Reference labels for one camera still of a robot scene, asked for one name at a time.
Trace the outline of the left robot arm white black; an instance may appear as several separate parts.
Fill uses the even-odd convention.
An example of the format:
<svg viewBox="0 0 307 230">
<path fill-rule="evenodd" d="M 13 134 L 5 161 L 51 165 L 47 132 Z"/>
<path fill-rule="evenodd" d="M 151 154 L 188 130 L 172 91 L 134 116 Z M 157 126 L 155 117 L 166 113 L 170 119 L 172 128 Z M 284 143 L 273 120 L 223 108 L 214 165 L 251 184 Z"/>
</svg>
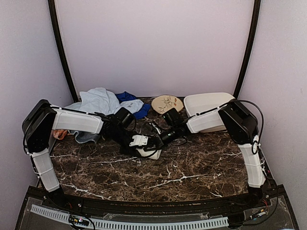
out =
<svg viewBox="0 0 307 230">
<path fill-rule="evenodd" d="M 125 108 L 115 114 L 89 113 L 51 105 L 48 100 L 40 100 L 22 123 L 23 145 L 30 155 L 34 171 L 44 188 L 51 192 L 49 201 L 57 209 L 63 209 L 68 199 L 60 191 L 54 167 L 50 158 L 49 139 L 63 139 L 70 131 L 102 135 L 128 148 L 132 137 L 127 130 L 134 121 L 134 115 Z"/>
</svg>

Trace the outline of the right black frame post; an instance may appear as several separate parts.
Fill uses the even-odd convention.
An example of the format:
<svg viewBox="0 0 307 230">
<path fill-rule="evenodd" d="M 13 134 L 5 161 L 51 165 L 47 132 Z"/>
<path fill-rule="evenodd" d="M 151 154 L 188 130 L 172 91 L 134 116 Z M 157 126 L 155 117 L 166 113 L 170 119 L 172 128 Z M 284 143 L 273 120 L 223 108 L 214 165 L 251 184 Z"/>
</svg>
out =
<svg viewBox="0 0 307 230">
<path fill-rule="evenodd" d="M 261 6 L 261 0 L 254 0 L 247 44 L 246 44 L 246 48 L 245 48 L 240 72 L 239 72 L 239 75 L 238 75 L 238 79 L 237 79 L 237 82 L 236 82 L 235 90 L 234 90 L 234 93 L 233 93 L 233 96 L 235 98 L 238 98 L 239 95 L 240 95 L 240 92 L 241 92 L 241 89 L 242 89 L 242 86 L 243 86 L 243 82 L 244 82 L 244 79 L 245 79 L 245 75 L 246 75 L 246 72 L 247 72 L 247 69 L 248 69 L 248 64 L 249 64 L 249 60 L 250 60 L 250 57 L 251 57 L 253 44 L 254 44 L 254 40 L 255 40 L 255 35 L 256 35 L 256 30 L 257 30 L 257 26 L 258 26 L 260 6 Z"/>
</svg>

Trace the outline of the beige floral plate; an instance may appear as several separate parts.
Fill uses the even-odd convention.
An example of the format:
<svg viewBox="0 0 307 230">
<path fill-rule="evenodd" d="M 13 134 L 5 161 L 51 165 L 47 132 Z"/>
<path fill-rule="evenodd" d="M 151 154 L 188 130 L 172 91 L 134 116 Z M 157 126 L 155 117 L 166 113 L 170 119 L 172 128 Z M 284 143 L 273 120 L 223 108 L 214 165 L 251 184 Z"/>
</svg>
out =
<svg viewBox="0 0 307 230">
<path fill-rule="evenodd" d="M 172 95 L 160 95 L 155 97 L 151 102 L 152 108 L 158 114 L 164 114 L 168 110 L 175 108 L 178 112 L 180 112 L 184 108 L 183 102 Z"/>
</svg>

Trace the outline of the royal blue towel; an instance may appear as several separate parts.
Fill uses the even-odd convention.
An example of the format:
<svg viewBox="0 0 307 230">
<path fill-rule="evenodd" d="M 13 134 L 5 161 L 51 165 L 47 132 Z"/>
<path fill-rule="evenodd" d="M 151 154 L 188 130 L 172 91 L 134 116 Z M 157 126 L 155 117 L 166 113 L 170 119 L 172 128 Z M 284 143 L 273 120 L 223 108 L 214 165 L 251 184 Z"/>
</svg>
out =
<svg viewBox="0 0 307 230">
<path fill-rule="evenodd" d="M 123 92 L 116 94 L 116 97 L 119 105 L 130 111 L 137 120 L 146 117 L 150 111 L 151 105 L 144 103 L 133 94 Z"/>
</svg>

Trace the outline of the cream white towel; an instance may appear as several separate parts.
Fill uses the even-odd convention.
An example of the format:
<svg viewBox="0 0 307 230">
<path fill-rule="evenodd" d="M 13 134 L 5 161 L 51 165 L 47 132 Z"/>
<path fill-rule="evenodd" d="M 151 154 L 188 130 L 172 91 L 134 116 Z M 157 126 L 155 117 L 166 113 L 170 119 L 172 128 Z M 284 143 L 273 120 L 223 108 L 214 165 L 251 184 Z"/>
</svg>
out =
<svg viewBox="0 0 307 230">
<path fill-rule="evenodd" d="M 140 154 L 140 158 L 143 159 L 151 159 L 151 160 L 158 160 L 161 154 L 161 149 L 145 151 L 144 149 L 137 148 L 136 149 Z"/>
</svg>

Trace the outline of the light blue towel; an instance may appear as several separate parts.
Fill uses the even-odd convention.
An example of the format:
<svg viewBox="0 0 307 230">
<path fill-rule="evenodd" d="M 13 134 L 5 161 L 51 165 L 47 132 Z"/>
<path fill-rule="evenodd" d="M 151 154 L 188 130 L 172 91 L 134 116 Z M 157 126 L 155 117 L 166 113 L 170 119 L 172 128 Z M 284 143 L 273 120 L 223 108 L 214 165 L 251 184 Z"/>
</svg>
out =
<svg viewBox="0 0 307 230">
<path fill-rule="evenodd" d="M 80 97 L 80 102 L 65 108 L 88 113 L 99 112 L 105 115 L 114 114 L 120 108 L 116 95 L 105 88 L 94 88 L 87 92 L 80 92 Z"/>
</svg>

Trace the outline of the white plastic basin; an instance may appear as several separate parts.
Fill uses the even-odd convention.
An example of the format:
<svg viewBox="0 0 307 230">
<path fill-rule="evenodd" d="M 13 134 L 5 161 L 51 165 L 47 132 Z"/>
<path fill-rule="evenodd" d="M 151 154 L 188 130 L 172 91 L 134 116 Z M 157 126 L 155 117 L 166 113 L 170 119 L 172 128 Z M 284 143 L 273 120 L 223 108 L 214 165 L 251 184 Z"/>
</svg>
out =
<svg viewBox="0 0 307 230">
<path fill-rule="evenodd" d="M 191 133 L 208 133 L 226 130 L 218 109 L 234 99 L 229 93 L 214 92 L 189 95 L 184 98 L 184 106 L 189 117 L 187 127 Z"/>
</svg>

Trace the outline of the blue grey towel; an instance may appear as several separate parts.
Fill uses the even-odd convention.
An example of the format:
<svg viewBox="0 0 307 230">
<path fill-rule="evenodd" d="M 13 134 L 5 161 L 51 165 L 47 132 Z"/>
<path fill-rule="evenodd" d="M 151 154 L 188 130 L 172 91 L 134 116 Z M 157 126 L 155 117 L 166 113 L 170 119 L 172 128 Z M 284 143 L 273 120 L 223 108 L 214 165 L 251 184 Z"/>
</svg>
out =
<svg viewBox="0 0 307 230">
<path fill-rule="evenodd" d="M 97 143 L 98 140 L 100 139 L 99 134 L 93 134 L 93 133 L 84 132 L 84 131 L 69 130 L 68 133 L 71 135 L 74 135 L 75 141 L 79 144 L 84 144 L 90 141 Z"/>
</svg>

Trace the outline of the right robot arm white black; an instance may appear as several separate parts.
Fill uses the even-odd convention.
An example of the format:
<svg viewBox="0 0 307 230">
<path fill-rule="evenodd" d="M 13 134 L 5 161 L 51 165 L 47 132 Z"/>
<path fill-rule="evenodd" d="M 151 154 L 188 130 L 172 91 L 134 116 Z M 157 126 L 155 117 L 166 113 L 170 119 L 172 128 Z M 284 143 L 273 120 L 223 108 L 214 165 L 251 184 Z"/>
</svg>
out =
<svg viewBox="0 0 307 230">
<path fill-rule="evenodd" d="M 244 105 L 245 103 L 246 100 L 232 99 L 186 119 L 182 119 L 175 109 L 171 109 L 170 112 L 163 114 L 170 128 L 156 133 L 152 141 L 157 149 L 161 149 L 182 136 L 224 126 L 230 139 L 238 145 L 243 155 L 248 186 L 261 188 L 266 181 L 259 155 L 263 126 L 258 125 L 256 116 Z"/>
</svg>

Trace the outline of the white grey printed towel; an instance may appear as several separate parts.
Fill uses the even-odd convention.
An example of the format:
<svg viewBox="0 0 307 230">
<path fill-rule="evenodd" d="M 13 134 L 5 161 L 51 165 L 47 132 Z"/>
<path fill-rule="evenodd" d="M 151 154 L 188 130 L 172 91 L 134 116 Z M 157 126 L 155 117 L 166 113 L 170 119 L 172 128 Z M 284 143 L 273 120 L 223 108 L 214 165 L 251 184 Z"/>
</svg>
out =
<svg viewBox="0 0 307 230">
<path fill-rule="evenodd" d="M 121 107 L 127 109 L 132 114 L 139 112 L 142 109 L 143 105 L 144 103 L 140 99 L 134 99 L 134 100 L 124 101 L 120 103 Z"/>
</svg>

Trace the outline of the orange patterned cloth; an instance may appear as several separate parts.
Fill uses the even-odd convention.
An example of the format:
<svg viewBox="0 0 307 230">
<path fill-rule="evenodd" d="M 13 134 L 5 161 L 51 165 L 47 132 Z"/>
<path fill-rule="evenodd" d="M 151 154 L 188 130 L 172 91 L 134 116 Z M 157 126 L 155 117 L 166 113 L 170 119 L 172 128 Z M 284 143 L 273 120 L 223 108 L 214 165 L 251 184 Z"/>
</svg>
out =
<svg viewBox="0 0 307 230">
<path fill-rule="evenodd" d="M 58 140 L 63 140 L 67 135 L 69 135 L 69 132 L 64 129 L 58 129 L 53 131 L 53 137 Z"/>
</svg>

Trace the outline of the left black frame post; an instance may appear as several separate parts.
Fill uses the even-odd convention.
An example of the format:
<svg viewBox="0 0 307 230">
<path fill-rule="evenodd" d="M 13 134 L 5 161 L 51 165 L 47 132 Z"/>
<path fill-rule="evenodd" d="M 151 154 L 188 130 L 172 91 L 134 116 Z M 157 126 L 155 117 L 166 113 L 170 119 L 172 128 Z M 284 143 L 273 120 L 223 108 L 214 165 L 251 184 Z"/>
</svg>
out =
<svg viewBox="0 0 307 230">
<path fill-rule="evenodd" d="M 79 101 L 79 98 L 78 98 L 78 94 L 77 94 L 77 91 L 76 91 L 74 83 L 73 83 L 73 79 L 72 79 L 71 72 L 70 72 L 70 69 L 69 69 L 68 61 L 67 61 L 67 58 L 66 58 L 66 53 L 65 53 L 65 50 L 64 50 L 64 44 L 63 44 L 62 37 L 61 37 L 59 20 L 58 20 L 58 15 L 57 15 L 57 10 L 56 10 L 56 1 L 55 0 L 48 0 L 47 2 L 48 2 L 49 15 L 50 15 L 50 19 L 51 19 L 53 34 L 54 34 L 54 38 L 55 38 L 60 62 L 61 62 L 61 65 L 62 65 L 65 80 L 66 80 L 67 86 L 69 88 L 72 100 L 75 103 L 75 102 Z"/>
</svg>

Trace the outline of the black frame post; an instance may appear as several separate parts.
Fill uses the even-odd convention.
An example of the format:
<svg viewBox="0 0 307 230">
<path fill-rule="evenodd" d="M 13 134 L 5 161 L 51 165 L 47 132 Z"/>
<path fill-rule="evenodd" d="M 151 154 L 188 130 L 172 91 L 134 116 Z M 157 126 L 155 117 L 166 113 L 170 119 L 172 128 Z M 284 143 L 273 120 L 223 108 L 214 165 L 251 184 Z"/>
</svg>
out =
<svg viewBox="0 0 307 230">
<path fill-rule="evenodd" d="M 66 58 L 66 53 L 65 53 L 65 50 L 64 50 L 64 44 L 63 44 L 62 37 L 61 37 L 59 20 L 58 20 L 58 15 L 57 15 L 57 10 L 56 10 L 56 1 L 55 0 L 48 0 L 47 2 L 48 2 L 49 15 L 50 15 L 50 19 L 51 19 L 53 34 L 54 34 L 54 38 L 55 38 L 60 62 L 61 62 L 61 65 L 62 65 L 65 80 L 66 80 L 67 86 L 69 88 L 72 100 L 75 103 L 75 102 L 79 101 L 79 98 L 78 98 L 78 94 L 77 94 L 77 91 L 76 91 L 74 83 L 73 83 L 73 79 L 72 79 L 71 72 L 70 72 L 70 69 L 69 69 L 68 61 L 67 61 L 67 58 Z"/>
<path fill-rule="evenodd" d="M 237 79 L 237 82 L 236 82 L 235 90 L 234 90 L 234 93 L 233 93 L 233 96 L 235 98 L 238 98 L 239 95 L 240 95 L 240 92 L 241 92 L 241 89 L 242 89 L 242 86 L 243 86 L 243 82 L 244 82 L 244 79 L 245 79 L 245 75 L 246 75 L 246 72 L 247 72 L 247 69 L 248 69 L 248 64 L 249 64 L 249 60 L 250 60 L 250 57 L 251 57 L 253 44 L 254 44 L 254 40 L 255 40 L 255 35 L 256 35 L 256 30 L 257 30 L 257 26 L 258 26 L 260 6 L 261 6 L 261 0 L 254 0 L 247 44 L 246 44 L 246 48 L 245 48 L 240 72 L 239 72 L 239 75 L 238 75 L 238 79 Z"/>
</svg>

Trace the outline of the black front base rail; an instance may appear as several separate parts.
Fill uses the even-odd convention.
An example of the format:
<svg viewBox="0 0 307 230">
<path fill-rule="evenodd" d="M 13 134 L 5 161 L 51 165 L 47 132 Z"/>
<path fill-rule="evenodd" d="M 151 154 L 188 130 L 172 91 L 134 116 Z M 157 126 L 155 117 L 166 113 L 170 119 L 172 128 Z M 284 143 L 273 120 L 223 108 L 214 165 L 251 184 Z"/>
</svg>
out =
<svg viewBox="0 0 307 230">
<path fill-rule="evenodd" d="M 173 216 L 196 213 L 209 213 L 210 216 L 234 216 L 252 208 L 263 207 L 264 200 L 268 201 L 269 211 L 272 212 L 275 207 L 272 199 L 285 195 L 286 191 L 282 184 L 268 188 L 259 201 L 248 201 L 250 194 L 183 202 L 123 202 L 64 194 L 62 196 L 64 206 L 61 207 L 56 205 L 55 201 L 51 201 L 43 189 L 30 186 L 23 204 L 27 205 L 35 201 L 40 205 L 69 211 L 72 214 L 83 214 L 87 217 L 102 217 L 106 214 Z"/>
</svg>

